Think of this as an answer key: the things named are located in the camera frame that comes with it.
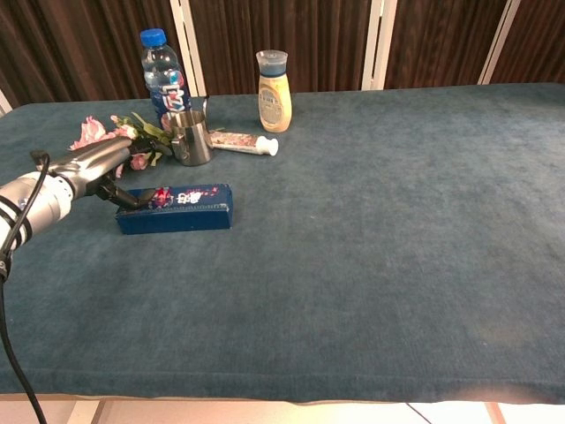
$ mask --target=pink flower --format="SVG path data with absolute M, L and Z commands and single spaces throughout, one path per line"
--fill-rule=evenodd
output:
M 114 130 L 114 133 L 132 140 L 138 136 L 138 132 L 131 125 L 119 126 L 116 130 Z
M 124 164 L 123 163 L 116 168 L 116 178 L 120 179 L 122 177 L 122 172 L 124 172 Z
M 133 170 L 144 170 L 149 163 L 147 162 L 146 155 L 144 153 L 139 153 L 137 155 L 133 155 L 132 158 L 132 169 Z
M 99 139 L 98 141 L 109 140 L 109 139 L 113 139 L 114 137 L 116 137 L 116 135 L 113 132 L 108 132 L 107 134 L 102 135 L 102 138 Z
M 77 148 L 83 148 L 89 144 L 96 143 L 100 140 L 105 140 L 103 137 L 106 135 L 106 129 L 100 121 L 94 119 L 93 117 L 87 117 L 87 121 L 81 124 L 81 134 L 80 140 L 75 141 L 72 146 L 69 147 L 70 150 L 75 150 Z

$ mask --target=water bottle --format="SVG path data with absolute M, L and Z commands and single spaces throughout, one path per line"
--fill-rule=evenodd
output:
M 169 114 L 190 110 L 191 95 L 177 55 L 167 45 L 165 32 L 160 28 L 152 28 L 141 31 L 139 36 L 145 47 L 141 58 L 145 83 L 159 123 L 163 129 L 168 129 Z

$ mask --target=blue toothpaste box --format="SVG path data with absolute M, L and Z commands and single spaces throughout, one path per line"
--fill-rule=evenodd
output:
M 139 196 L 145 191 L 129 193 Z M 219 230 L 231 227 L 232 216 L 233 200 L 227 184 L 160 187 L 146 207 L 119 208 L 116 212 L 123 234 Z

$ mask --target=white cap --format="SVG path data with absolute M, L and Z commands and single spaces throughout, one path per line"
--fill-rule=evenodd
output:
M 268 139 L 264 135 L 261 135 L 257 139 L 255 147 L 262 155 L 274 156 L 276 152 L 279 151 L 279 142 L 276 139 Z

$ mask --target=lotion bottle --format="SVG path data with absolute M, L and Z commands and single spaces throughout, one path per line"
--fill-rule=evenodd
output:
M 263 128 L 270 133 L 287 130 L 292 118 L 289 79 L 286 76 L 288 54 L 280 50 L 262 50 L 259 62 L 259 113 Z

